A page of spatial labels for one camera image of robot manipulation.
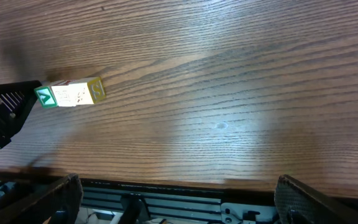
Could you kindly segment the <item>green V letter block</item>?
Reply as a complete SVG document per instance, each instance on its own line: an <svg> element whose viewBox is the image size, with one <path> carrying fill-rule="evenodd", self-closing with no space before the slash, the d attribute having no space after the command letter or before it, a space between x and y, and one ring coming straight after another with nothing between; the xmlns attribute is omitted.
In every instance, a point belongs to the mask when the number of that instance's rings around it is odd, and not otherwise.
<svg viewBox="0 0 358 224"><path fill-rule="evenodd" d="M50 86L40 86L34 90L43 108L57 107L57 101Z"/></svg>

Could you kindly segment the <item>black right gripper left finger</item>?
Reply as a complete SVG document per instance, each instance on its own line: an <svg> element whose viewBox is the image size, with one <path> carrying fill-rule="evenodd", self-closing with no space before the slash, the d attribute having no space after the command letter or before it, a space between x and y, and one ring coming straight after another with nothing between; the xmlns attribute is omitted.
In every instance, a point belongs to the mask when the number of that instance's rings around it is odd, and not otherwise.
<svg viewBox="0 0 358 224"><path fill-rule="evenodd" d="M45 187L16 183L0 197L0 224L74 223L83 199L78 174Z"/></svg>

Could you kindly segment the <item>white block yellow S side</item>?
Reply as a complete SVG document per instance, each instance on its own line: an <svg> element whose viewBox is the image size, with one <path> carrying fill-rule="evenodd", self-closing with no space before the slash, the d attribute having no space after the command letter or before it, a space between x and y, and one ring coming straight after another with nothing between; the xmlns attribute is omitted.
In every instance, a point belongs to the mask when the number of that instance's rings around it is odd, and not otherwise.
<svg viewBox="0 0 358 224"><path fill-rule="evenodd" d="M93 105L106 97L106 92L100 77L81 79L75 86L75 102L77 105Z"/></svg>

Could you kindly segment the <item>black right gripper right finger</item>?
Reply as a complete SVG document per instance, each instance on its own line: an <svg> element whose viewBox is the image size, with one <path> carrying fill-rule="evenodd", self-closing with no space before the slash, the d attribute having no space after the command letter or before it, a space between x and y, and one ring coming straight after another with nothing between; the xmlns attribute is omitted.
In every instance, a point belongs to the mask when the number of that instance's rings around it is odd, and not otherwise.
<svg viewBox="0 0 358 224"><path fill-rule="evenodd" d="M274 202L284 224L358 224L358 211L289 175L278 178Z"/></svg>

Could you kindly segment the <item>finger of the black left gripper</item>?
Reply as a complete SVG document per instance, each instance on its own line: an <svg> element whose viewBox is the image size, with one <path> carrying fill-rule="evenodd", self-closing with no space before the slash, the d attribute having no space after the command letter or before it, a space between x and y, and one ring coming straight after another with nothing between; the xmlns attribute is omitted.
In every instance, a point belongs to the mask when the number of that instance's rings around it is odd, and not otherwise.
<svg viewBox="0 0 358 224"><path fill-rule="evenodd" d="M0 149L23 127L37 101L38 80L0 85Z"/></svg>

